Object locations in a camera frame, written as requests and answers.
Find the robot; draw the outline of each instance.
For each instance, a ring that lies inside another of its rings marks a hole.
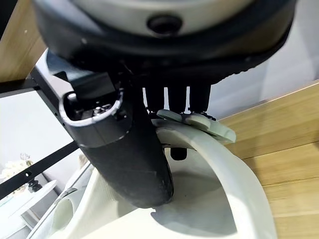
[[[151,123],[164,107],[206,114],[210,87],[270,58],[286,42],[296,0],[33,0],[48,68],[71,83],[66,129],[112,188],[151,208],[173,181]],[[143,102],[146,91],[148,108]],[[173,148],[183,160],[184,148]]]

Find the wooden floor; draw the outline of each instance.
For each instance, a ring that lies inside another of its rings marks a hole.
[[[280,239],[319,239],[319,83],[221,120],[254,171]]]
[[[31,0],[18,0],[0,40],[0,83],[25,79],[45,49]]]

